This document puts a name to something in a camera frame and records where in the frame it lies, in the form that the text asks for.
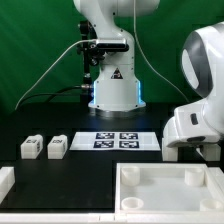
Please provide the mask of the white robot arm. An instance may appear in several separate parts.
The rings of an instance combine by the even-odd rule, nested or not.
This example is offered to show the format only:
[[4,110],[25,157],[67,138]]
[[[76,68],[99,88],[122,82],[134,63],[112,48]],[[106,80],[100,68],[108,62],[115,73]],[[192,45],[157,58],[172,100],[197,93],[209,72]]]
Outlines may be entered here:
[[[94,82],[89,107],[108,113],[143,108],[140,83],[134,74],[137,41],[114,23],[115,17],[147,15],[160,0],[73,0],[93,26],[96,53],[101,53],[100,74]],[[181,56],[188,83],[202,99],[175,109],[163,132],[167,147],[216,143],[224,137],[224,22],[193,31]]]

